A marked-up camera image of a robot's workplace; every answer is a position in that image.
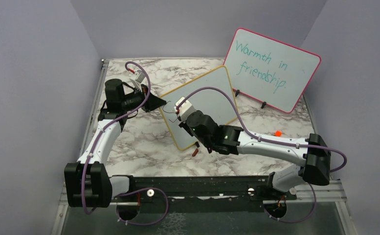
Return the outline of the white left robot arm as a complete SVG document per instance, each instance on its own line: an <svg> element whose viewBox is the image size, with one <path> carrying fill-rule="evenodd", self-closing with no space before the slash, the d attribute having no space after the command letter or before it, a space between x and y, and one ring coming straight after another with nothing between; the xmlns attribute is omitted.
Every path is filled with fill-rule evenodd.
<svg viewBox="0 0 380 235"><path fill-rule="evenodd" d="M129 177L108 176L106 162L129 115L139 109L151 112L167 102L153 95L144 84L135 83L128 94L124 92L125 86L127 83L120 79L105 82L106 100L98 115L97 130L79 159L64 169L67 201L71 207L106 208L118 195L124 201L136 195Z"/></svg>

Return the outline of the brown marker cap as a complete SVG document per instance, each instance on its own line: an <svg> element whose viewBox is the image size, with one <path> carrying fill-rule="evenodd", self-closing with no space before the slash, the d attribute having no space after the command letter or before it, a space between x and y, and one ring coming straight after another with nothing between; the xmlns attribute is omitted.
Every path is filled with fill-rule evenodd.
<svg viewBox="0 0 380 235"><path fill-rule="evenodd" d="M195 156L198 154L198 152L199 152L199 149L196 148L196 149L194 150L194 152L192 153L192 157L195 157Z"/></svg>

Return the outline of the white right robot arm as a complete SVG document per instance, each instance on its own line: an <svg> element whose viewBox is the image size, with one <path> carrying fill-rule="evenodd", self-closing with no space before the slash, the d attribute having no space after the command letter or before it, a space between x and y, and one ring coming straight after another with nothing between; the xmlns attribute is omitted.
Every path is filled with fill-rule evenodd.
<svg viewBox="0 0 380 235"><path fill-rule="evenodd" d="M249 135L242 127L218 125L200 110L177 116L179 126L196 137L209 153L253 154L292 163L288 168L269 175L264 188L270 199L277 199L304 182L318 186L326 186L330 182L331 152L318 134L277 141L272 136L258 133Z"/></svg>

